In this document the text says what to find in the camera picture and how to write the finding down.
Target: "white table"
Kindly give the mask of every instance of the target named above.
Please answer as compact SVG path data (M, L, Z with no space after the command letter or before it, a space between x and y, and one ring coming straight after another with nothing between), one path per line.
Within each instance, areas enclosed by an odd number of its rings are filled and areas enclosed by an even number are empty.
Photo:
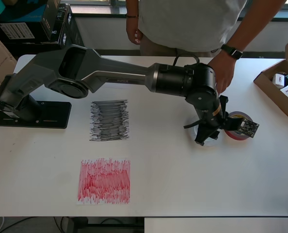
M288 218L145 218L145 233L288 233Z
M111 58L142 66L173 62ZM21 58L16 72L29 59ZM106 84L81 100L35 90L36 100L71 102L69 124L66 130L0 127L0 216L288 216L288 117L253 84L278 61L238 61L224 93L227 111L246 112L260 127L254 139L225 136L218 148L190 140L183 125L195 110L181 97L123 84ZM193 62L180 58L178 65ZM130 139L89 141L91 101L117 99L129 101ZM102 157L131 159L130 204L76 205L81 160Z

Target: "black box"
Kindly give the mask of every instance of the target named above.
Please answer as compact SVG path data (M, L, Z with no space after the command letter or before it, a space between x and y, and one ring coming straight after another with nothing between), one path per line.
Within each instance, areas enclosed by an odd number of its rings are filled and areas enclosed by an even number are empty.
M25 54L38 54L52 50L62 50L65 46L71 45L72 40L64 24L56 23L53 27L50 41L42 43L4 43L5 47L14 57Z
M76 21L72 17L71 8L65 3L61 3L59 6L50 41L40 43L4 43L14 57L20 57L25 54L38 54L40 52L52 50L62 50L70 44L84 47Z
M0 14L0 40L22 43L49 41L60 0L18 0Z
M77 23L75 21L75 18L73 17L73 13L69 4L61 3L59 5L56 23L57 22L65 24L66 29L71 36L73 44L84 47L84 43L82 41L80 32L77 27Z

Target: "person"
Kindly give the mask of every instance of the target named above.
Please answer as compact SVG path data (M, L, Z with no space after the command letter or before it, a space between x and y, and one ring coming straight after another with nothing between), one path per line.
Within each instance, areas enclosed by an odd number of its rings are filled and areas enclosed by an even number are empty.
M230 85L240 51L264 29L286 0L253 0L243 21L227 41L246 0L126 0L129 40L141 55L195 53L214 57L218 93Z

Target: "small circuit board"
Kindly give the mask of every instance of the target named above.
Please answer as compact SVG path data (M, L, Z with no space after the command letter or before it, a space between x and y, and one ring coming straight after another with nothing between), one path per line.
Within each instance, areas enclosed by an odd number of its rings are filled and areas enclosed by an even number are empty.
M253 138L258 127L259 124L248 119L244 119L238 128L238 132Z

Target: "black mounting plate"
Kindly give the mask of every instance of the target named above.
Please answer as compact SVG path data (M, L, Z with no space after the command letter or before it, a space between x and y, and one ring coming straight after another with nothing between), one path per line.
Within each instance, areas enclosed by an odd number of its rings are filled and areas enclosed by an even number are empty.
M42 114L36 121L28 122L19 118L11 118L0 111L0 126L50 129L65 129L67 127L71 103L54 101L38 101L38 103L42 109Z

